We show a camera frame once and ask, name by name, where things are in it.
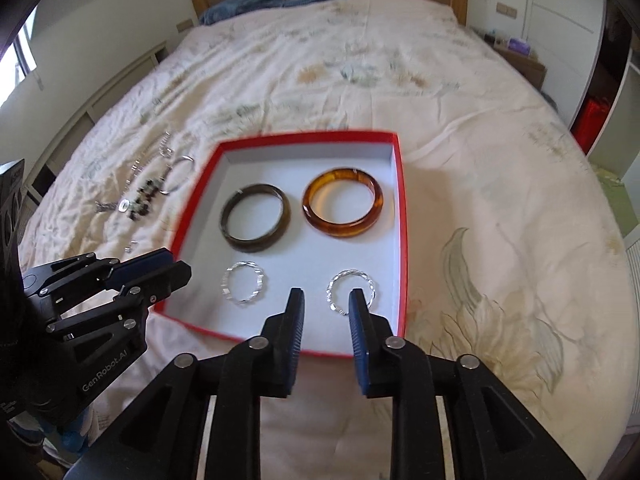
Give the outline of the white radiator cover cabinet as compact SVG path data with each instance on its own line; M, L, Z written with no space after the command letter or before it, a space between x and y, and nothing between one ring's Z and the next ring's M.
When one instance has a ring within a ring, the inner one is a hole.
M147 50L111 77L70 116L26 177L21 219L27 221L34 214L44 194L96 123L167 55L165 41Z

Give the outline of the red shallow box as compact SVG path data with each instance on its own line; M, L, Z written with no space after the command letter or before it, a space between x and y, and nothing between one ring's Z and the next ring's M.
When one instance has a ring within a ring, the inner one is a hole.
M382 214L367 232L334 238L308 224L305 188L338 167L367 171L384 194ZM239 188L269 183L288 196L292 218L285 236L263 252L244 254L222 238L221 207ZM192 278L158 306L158 313L218 338L243 340L280 312L292 288L305 294L302 348L347 358L352 340L348 296L361 288L371 310L406 330L408 229L398 137L382 131L328 131L260 136L219 144L186 202L171 244Z

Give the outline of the thin silver bangle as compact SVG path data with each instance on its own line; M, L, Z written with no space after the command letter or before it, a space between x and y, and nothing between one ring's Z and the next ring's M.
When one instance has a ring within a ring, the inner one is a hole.
M168 196L177 192L188 182L195 169L195 160L190 155L180 155L170 162L160 176L160 194Z

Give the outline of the purple tissue box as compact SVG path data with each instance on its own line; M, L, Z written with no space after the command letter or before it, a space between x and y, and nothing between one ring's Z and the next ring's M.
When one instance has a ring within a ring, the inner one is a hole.
M520 55L529 56L530 52L532 52L532 47L529 43L521 38L510 38L506 47L513 52L516 52Z

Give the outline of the floral cream bed duvet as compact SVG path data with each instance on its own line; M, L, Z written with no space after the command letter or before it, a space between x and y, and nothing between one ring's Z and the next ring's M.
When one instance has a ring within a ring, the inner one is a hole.
M440 358L478 356L597 478L627 426L625 248L562 119L446 6L333 0L190 32L90 130L29 220L22 266L181 243L189 285L102 393L101 432L179 352L306 296L292 398L262 406L267 479L388 474L390 404L358 393L349 289Z

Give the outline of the window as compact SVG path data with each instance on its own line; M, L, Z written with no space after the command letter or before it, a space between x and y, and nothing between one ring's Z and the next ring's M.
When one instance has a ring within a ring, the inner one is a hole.
M32 31L34 30L37 9L29 17L12 44L1 58L0 102L4 103L20 83L37 68L32 53Z

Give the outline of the blue pillow left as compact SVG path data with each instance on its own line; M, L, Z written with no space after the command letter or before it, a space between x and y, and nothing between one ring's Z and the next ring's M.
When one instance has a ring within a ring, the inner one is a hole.
M198 22L201 25L213 25L236 16L254 11L280 8L284 0L224 0L205 10Z

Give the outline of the amber bangle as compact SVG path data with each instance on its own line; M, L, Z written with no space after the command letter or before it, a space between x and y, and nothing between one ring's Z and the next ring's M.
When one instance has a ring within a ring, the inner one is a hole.
M308 224L335 238L367 232L380 218L383 206L384 194L375 177L352 167L319 174L305 188L302 200Z

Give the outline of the dark olive bangle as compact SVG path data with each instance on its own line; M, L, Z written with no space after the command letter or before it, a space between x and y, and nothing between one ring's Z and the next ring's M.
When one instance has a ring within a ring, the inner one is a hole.
M269 183L254 183L232 193L221 207L218 228L238 252L254 254L285 236L292 207L285 192Z

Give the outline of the white wardrobe cabinet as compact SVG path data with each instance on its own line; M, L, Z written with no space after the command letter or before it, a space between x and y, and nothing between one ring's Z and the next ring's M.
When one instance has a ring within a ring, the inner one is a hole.
M527 0L524 35L547 67L542 91L572 126L597 66L605 0ZM620 177L639 200L639 63L625 50L624 71L611 110L588 151L596 165Z

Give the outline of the red bag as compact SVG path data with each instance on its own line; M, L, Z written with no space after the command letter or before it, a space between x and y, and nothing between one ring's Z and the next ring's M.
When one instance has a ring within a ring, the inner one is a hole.
M589 152L593 143L596 142L610 109L611 102L607 99L588 96L587 101L578 113L570 131L585 154Z

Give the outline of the wooden nightstand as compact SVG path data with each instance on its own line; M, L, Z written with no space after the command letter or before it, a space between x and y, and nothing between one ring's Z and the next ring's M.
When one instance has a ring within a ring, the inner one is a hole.
M547 69L544 64L539 63L533 58L529 58L528 56L519 54L518 52L514 52L509 49L497 46L496 44L494 44L492 47L536 90L542 89L544 78L546 78L547 75Z

